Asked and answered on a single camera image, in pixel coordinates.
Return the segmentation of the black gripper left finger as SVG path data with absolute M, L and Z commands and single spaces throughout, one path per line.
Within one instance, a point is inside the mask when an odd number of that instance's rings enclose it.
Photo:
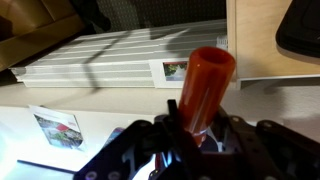
M 156 180 L 197 180 L 200 152 L 195 144 L 187 145 L 182 140 L 191 140 L 191 136 L 175 121 L 135 121 L 84 165 L 73 180 L 132 180 L 157 153 L 172 153 L 175 159 Z

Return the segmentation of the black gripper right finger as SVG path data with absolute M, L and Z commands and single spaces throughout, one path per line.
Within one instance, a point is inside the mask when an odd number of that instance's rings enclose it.
M 320 180 L 320 143 L 279 123 L 251 125 L 220 109 L 213 133 L 222 143 L 219 180 Z

